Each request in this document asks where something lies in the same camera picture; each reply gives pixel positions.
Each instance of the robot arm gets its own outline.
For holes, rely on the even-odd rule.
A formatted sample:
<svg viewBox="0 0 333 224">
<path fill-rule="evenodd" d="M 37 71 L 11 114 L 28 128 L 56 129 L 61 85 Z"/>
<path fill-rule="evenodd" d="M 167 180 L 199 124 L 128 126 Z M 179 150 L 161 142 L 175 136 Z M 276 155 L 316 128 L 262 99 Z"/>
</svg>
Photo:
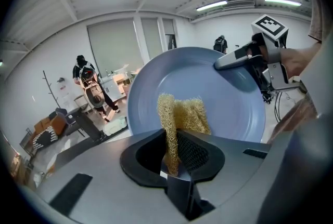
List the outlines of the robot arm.
<svg viewBox="0 0 333 224">
<path fill-rule="evenodd" d="M 258 77 L 261 90 L 285 91 L 299 87 L 298 83 L 288 82 L 286 68 L 281 63 L 280 49 L 286 47 L 288 28 L 268 15 L 263 15 L 251 26 L 255 33 L 254 40 L 220 57 L 214 64 L 215 69 L 225 70 L 249 64 L 257 72 L 252 76 Z M 268 56 L 267 69 L 262 72 L 259 70 L 263 65 L 261 53 L 254 56 L 247 54 L 249 48 L 256 49 L 261 45 L 266 46 Z"/>
</svg>

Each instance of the plate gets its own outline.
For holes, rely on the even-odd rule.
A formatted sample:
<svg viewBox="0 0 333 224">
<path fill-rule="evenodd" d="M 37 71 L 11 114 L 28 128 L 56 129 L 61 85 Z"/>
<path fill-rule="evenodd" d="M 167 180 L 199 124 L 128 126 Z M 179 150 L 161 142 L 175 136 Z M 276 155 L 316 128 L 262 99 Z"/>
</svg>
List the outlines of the plate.
<svg viewBox="0 0 333 224">
<path fill-rule="evenodd" d="M 200 47 L 166 51 L 149 61 L 135 77 L 127 104 L 133 135 L 160 129 L 157 100 L 161 93 L 175 99 L 200 97 L 212 135 L 260 142 L 265 127 L 261 92 L 245 68 L 217 71 L 223 54 Z"/>
</svg>

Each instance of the coat rack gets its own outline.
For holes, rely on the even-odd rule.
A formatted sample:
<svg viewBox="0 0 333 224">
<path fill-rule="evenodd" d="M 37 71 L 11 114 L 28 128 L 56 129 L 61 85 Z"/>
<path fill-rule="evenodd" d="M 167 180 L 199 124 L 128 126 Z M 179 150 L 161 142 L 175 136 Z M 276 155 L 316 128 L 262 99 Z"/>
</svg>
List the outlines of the coat rack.
<svg viewBox="0 0 333 224">
<path fill-rule="evenodd" d="M 47 78 L 46 78 L 46 74 L 45 74 L 45 71 L 44 71 L 44 70 L 43 70 L 43 73 L 44 73 L 44 77 L 43 77 L 43 79 L 45 79 L 45 81 L 46 81 L 46 83 L 47 83 L 47 86 L 48 86 L 48 89 L 50 89 L 50 93 L 49 93 L 49 94 L 51 94 L 51 95 L 53 96 L 53 99 L 55 100 L 56 104 L 58 105 L 59 108 L 61 108 L 60 105 L 59 105 L 59 103 L 58 103 L 58 98 L 56 98 L 56 97 L 54 96 L 53 92 L 52 92 L 51 84 L 48 83 L 48 80 L 47 80 Z"/>
</svg>

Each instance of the fluorescent light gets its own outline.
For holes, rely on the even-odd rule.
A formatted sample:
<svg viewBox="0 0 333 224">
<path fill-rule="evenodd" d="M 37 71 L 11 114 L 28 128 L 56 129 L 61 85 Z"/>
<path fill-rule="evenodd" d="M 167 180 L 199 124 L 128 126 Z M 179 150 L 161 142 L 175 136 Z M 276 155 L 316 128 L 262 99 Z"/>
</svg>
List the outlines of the fluorescent light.
<svg viewBox="0 0 333 224">
<path fill-rule="evenodd" d="M 197 8 L 197 11 L 207 10 L 209 8 L 214 8 L 214 7 L 217 7 L 217 6 L 222 6 L 222 5 L 225 5 L 227 3 L 228 3 L 227 1 L 215 2 L 213 4 L 208 4 L 206 6 Z"/>
<path fill-rule="evenodd" d="M 288 0 L 265 0 L 266 2 L 278 2 L 278 3 L 284 3 L 284 4 L 290 4 L 294 6 L 301 6 L 302 3 L 300 2 L 293 2 L 293 1 L 288 1 Z"/>
</svg>

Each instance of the yellow sponge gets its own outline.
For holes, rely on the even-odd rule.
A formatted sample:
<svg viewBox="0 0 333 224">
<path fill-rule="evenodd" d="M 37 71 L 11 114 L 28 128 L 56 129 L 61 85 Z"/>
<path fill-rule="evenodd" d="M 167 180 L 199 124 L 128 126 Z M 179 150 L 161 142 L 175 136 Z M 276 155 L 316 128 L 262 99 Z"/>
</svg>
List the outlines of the yellow sponge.
<svg viewBox="0 0 333 224">
<path fill-rule="evenodd" d="M 162 128 L 166 131 L 164 161 L 171 175 L 178 173 L 177 129 L 211 134 L 201 99 L 176 100 L 173 95 L 160 94 L 157 102 Z"/>
</svg>

